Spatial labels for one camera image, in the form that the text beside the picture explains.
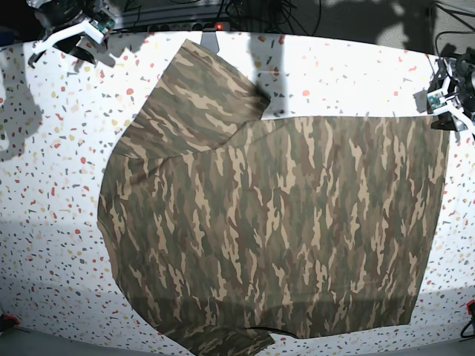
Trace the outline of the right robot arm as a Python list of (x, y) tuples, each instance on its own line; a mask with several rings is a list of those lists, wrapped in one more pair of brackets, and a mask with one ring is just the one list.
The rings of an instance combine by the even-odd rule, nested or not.
[(34, 67), (45, 52), (54, 47), (76, 59), (93, 64), (93, 55), (78, 47), (86, 36), (98, 45), (114, 29), (116, 19), (103, 1), (28, 1), (44, 29), (44, 35), (32, 45), (28, 64)]

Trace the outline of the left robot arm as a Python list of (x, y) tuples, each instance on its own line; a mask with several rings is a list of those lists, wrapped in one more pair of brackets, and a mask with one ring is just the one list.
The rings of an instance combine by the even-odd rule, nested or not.
[(463, 54), (442, 56), (436, 35), (434, 48), (438, 70), (434, 74), (427, 92), (430, 112), (437, 118), (431, 123), (434, 130), (469, 131), (474, 133), (474, 49)]

